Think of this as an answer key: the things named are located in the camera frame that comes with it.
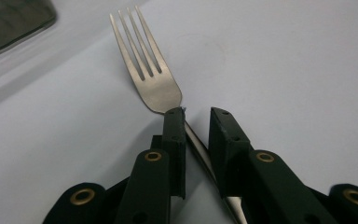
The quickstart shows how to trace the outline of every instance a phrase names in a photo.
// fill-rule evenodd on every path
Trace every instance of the white table surface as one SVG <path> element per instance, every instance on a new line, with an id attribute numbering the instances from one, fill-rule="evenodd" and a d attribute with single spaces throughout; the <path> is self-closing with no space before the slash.
<path id="1" fill-rule="evenodd" d="M 78 183 L 115 185 L 161 134 L 109 21 L 135 4 L 205 144 L 217 106 L 306 185 L 358 185 L 358 1 L 53 3 L 52 27 L 0 55 L 0 223 L 41 223 Z M 172 223 L 232 223 L 190 151 L 186 181 Z"/>

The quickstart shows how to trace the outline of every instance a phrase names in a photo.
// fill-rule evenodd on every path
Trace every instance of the fork handle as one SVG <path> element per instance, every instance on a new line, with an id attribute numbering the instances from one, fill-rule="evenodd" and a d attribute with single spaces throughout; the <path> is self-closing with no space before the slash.
<path id="1" fill-rule="evenodd" d="M 214 186 L 217 188 L 217 181 L 216 176 L 214 175 L 211 159 L 209 156 L 209 151 L 206 148 L 205 145 L 201 142 L 199 137 L 194 133 L 194 131 L 191 129 L 190 125 L 185 122 L 185 130 L 187 139 L 190 142 L 191 150 L 196 155 L 197 159 L 203 166 L 203 168 L 208 173 L 208 176 L 212 179 Z M 228 210 L 230 211 L 231 215 L 233 216 L 234 220 L 238 224 L 246 224 L 246 218 L 245 215 L 242 212 L 241 208 L 241 198 L 239 197 L 227 197 L 223 200 L 228 207 Z"/>

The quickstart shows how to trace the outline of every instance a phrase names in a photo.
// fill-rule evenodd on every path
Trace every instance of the fork tine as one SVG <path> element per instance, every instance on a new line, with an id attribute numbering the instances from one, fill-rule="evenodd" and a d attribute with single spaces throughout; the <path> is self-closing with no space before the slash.
<path id="1" fill-rule="evenodd" d="M 110 21 L 112 22 L 113 31 L 115 32 L 118 47 L 120 48 L 121 55 L 123 56 L 124 63 L 127 65 L 127 68 L 129 70 L 132 80 L 133 81 L 142 81 L 141 77 L 138 74 L 138 71 L 135 68 L 135 65 L 133 65 L 131 56 L 127 51 L 126 45 L 123 41 L 123 37 L 121 36 L 120 31 L 118 30 L 117 24 L 116 24 L 115 19 L 113 18 L 112 14 L 110 14 Z"/>
<path id="2" fill-rule="evenodd" d="M 141 56 L 139 54 L 138 49 L 135 46 L 135 43 L 133 42 L 132 35 L 131 35 L 130 30 L 129 30 L 128 26 L 127 26 L 126 21 L 124 20 L 123 15 L 121 14 L 121 11 L 118 12 L 118 15 L 120 16 L 121 23 L 122 23 L 122 25 L 124 27 L 124 31 L 126 32 L 127 38 L 128 38 L 128 40 L 130 42 L 130 46 L 132 48 L 133 54 L 135 55 L 135 59 L 138 62 L 139 67 L 141 68 L 141 71 L 142 71 L 142 74 L 144 75 L 144 78 L 147 79 L 148 77 L 151 77 L 151 76 L 150 76 L 149 72 L 147 71 L 147 68 L 146 68 L 146 66 L 144 64 L 144 61 L 142 61 L 142 58 L 141 58 Z"/>
<path id="3" fill-rule="evenodd" d="M 145 31 L 145 34 L 146 34 L 146 38 L 147 38 L 147 41 L 149 42 L 149 45 L 150 45 L 150 48 L 152 49 L 153 51 L 153 54 L 154 56 L 156 57 L 156 61 L 159 65 L 159 68 L 161 70 L 168 70 L 168 66 L 167 64 L 165 63 L 165 60 L 164 58 L 162 57 L 162 54 L 161 52 L 159 51 L 158 49 L 158 45 L 154 39 L 154 37 L 152 36 L 152 33 L 150 32 L 149 30 L 149 27 L 147 26 L 146 24 L 146 21 L 145 21 L 145 18 L 144 18 L 144 15 L 142 15 L 142 12 L 141 10 L 138 8 L 138 6 L 135 6 L 135 9 L 136 9 L 136 13 L 138 14 L 138 17 L 139 17 L 139 20 L 141 21 L 141 24 L 142 24 L 142 27 L 144 28 L 144 31 Z"/>
<path id="4" fill-rule="evenodd" d="M 152 71 L 152 74 L 154 76 L 155 74 L 158 73 L 158 69 L 155 66 L 155 64 L 154 64 L 154 62 L 153 62 L 153 60 L 152 60 L 152 58 L 151 58 L 151 56 L 149 54 L 149 51 L 146 48 L 145 42 L 142 39 L 141 34 L 139 33 L 138 26 L 136 25 L 135 20 L 133 19 L 132 13 L 130 12 L 130 9 L 127 8 L 127 11 L 129 13 L 129 16 L 130 16 L 132 28 L 133 28 L 133 30 L 134 30 L 134 32 L 136 34 L 136 37 L 138 38 L 138 42 L 141 45 L 142 52 L 144 53 L 144 56 L 146 57 L 147 63 L 149 64 L 150 70 Z"/>

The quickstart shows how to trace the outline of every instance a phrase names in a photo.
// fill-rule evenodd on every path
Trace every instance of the fork head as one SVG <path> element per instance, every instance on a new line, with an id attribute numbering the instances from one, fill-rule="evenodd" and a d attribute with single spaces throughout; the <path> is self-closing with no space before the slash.
<path id="1" fill-rule="evenodd" d="M 144 16 L 138 7 L 135 7 L 135 9 L 145 32 L 145 37 L 150 50 L 146 47 L 144 38 L 139 32 L 130 10 L 127 8 L 133 32 L 138 39 L 138 46 L 134 43 L 122 13 L 119 11 L 118 14 L 137 65 L 130 56 L 112 14 L 110 15 L 110 20 L 124 63 L 127 65 L 132 81 L 142 100 L 153 112 L 164 114 L 168 110 L 180 105 L 182 101 L 182 93 L 158 49 L 157 43 L 145 22 Z"/>

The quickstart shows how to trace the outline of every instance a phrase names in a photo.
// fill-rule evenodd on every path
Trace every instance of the metal fork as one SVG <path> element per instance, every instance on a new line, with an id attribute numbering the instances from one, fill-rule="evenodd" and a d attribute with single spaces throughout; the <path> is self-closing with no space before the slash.
<path id="1" fill-rule="evenodd" d="M 136 62 L 138 63 L 139 70 L 143 77 L 140 76 L 137 67 L 131 59 L 126 44 L 124 43 L 123 37 L 118 30 L 117 24 L 112 14 L 110 15 L 110 20 L 113 25 L 113 30 L 115 32 L 116 40 L 120 48 L 121 55 L 123 56 L 124 63 L 127 65 L 132 81 L 135 84 L 135 87 L 139 92 L 142 100 L 144 101 L 146 106 L 153 112 L 164 114 L 169 109 L 180 106 L 180 103 L 182 101 L 182 93 L 175 80 L 173 79 L 170 69 L 165 63 L 161 52 L 158 49 L 156 41 L 145 22 L 144 16 L 142 15 L 138 7 L 135 7 L 135 10 L 137 12 L 139 21 L 142 24 L 146 39 L 149 43 L 151 52 L 155 60 L 153 60 L 152 56 L 150 55 L 149 50 L 146 47 L 145 42 L 143 41 L 143 37 L 138 30 L 138 27 L 130 10 L 127 8 L 133 31 L 138 39 L 139 46 L 142 49 L 144 57 L 142 57 L 140 52 L 138 51 L 123 15 L 120 11 L 118 12 L 118 14 L 126 36 L 129 40 Z M 201 165 L 205 168 L 210 178 L 217 186 L 208 150 L 206 149 L 205 145 L 202 144 L 200 139 L 196 136 L 196 134 L 193 132 L 187 122 L 185 123 L 185 129 L 187 138 L 190 140 L 190 143 L 192 145 L 193 153 L 196 155 Z M 241 210 L 241 199 L 236 197 L 230 197 L 225 198 L 224 201 L 228 206 L 228 209 L 230 210 L 231 214 L 233 215 L 236 223 L 246 223 L 246 219 Z"/>

